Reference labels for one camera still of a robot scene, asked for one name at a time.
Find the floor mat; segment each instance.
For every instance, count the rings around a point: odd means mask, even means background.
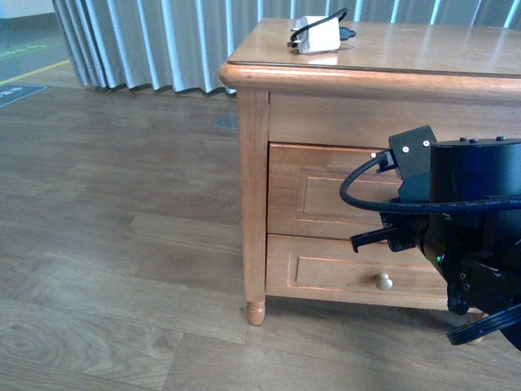
[[[14,84],[7,83],[0,86],[0,108],[9,103],[17,102],[23,98],[27,98],[32,94],[36,94],[47,88],[46,86],[33,86],[30,84]]]

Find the drawer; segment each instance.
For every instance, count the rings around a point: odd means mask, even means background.
[[[269,146],[268,233],[348,239],[381,228],[379,214],[339,196],[342,181],[370,159],[370,150],[272,143]],[[397,197],[394,171],[372,169],[350,187],[367,200]]]
[[[392,288],[376,288],[386,274]],[[413,248],[392,253],[371,244],[354,253],[343,240],[269,235],[266,294],[329,301],[447,309],[447,285]]]
[[[269,141],[387,148],[389,136],[430,125],[440,141],[521,136],[518,103],[269,95]]]

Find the wooden cabinet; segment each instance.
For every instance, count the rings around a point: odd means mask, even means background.
[[[238,90],[248,320],[265,296],[445,309],[446,285],[417,249],[348,238],[381,227],[339,186],[393,134],[430,125],[439,140],[521,137],[521,33],[350,23],[336,52],[286,48],[292,20],[263,20],[221,70]],[[396,197],[393,172],[352,193]]]

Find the brass knob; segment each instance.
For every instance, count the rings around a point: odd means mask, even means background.
[[[392,288],[392,280],[389,275],[382,273],[376,276],[376,288],[380,291],[388,291]]]

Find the gray curtain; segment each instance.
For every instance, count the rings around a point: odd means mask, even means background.
[[[521,29],[521,0],[53,0],[85,86],[223,87],[219,70],[261,19],[329,15],[384,23]]]

